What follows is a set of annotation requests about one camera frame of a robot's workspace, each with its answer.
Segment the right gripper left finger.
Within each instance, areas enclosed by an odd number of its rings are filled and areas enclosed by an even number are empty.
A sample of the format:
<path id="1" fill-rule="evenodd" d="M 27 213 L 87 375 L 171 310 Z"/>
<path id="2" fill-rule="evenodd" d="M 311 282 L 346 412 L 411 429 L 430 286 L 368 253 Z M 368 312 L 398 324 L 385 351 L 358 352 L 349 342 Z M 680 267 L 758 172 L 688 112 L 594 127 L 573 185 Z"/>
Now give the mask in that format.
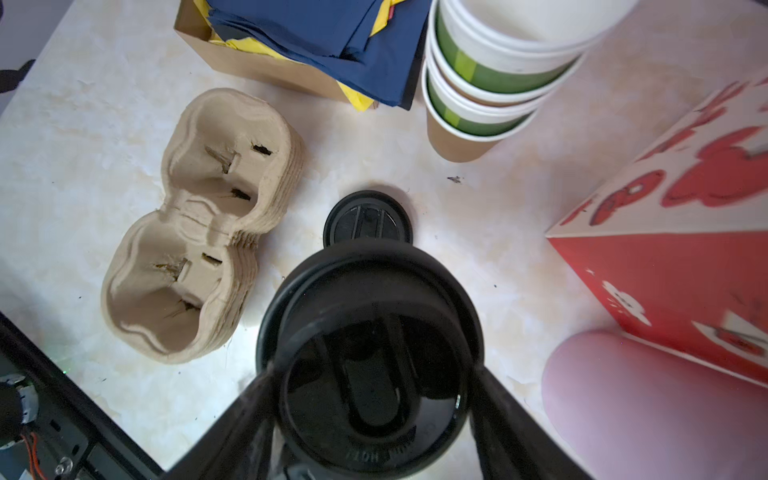
<path id="1" fill-rule="evenodd" d="M 276 416 L 277 380 L 263 371 L 235 399 L 165 479 L 266 479 Z"/>

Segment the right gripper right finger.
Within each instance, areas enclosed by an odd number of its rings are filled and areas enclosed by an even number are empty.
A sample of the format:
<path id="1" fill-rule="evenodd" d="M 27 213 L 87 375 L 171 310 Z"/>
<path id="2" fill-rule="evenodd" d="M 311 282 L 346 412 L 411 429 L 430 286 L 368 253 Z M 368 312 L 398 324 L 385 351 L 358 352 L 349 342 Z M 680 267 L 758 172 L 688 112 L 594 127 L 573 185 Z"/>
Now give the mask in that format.
<path id="1" fill-rule="evenodd" d="M 484 366 L 474 369 L 471 430 L 485 479 L 588 479 Z"/>

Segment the pink cylinder holder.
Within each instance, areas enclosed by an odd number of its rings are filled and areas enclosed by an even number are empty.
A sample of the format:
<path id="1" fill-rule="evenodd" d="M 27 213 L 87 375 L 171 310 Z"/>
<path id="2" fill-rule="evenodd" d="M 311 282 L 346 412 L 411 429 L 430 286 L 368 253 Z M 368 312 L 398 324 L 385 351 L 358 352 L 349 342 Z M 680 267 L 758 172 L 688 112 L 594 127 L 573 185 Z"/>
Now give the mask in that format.
<path id="1" fill-rule="evenodd" d="M 764 479 L 767 390 L 607 331 L 564 341 L 546 414 L 598 479 Z"/>

